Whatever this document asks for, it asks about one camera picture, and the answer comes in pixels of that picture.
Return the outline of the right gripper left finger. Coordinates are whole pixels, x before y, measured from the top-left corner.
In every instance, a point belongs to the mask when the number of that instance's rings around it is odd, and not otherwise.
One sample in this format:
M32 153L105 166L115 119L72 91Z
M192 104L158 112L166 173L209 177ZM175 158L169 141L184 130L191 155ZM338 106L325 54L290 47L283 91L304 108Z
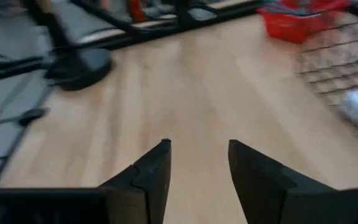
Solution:
M163 139L102 183L109 224L163 224L171 167L171 140Z

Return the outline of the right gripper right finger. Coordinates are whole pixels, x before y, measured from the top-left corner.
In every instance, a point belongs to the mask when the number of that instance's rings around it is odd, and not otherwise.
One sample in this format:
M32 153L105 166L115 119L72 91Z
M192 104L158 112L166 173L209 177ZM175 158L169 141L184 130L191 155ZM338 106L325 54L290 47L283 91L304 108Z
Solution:
M228 159L248 224L342 224L332 187L235 139Z

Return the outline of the red plastic basket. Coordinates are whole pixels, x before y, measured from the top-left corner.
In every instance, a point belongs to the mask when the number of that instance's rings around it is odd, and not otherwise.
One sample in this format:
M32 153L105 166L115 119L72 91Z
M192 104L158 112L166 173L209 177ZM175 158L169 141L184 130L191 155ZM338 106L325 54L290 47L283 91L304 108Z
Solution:
M334 26L351 0L264 0L258 13L269 36L301 44Z

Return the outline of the black aluminium table frame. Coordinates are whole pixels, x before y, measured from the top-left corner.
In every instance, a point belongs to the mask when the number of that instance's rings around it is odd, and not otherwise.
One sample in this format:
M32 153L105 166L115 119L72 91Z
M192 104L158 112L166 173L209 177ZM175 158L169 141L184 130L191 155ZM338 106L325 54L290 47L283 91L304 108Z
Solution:
M96 0L51 0L72 4L111 27L94 30L75 41L79 48L102 47L110 50L179 34L256 13L264 0L167 0L143 8L140 0L123 0L130 16L121 20L96 7Z

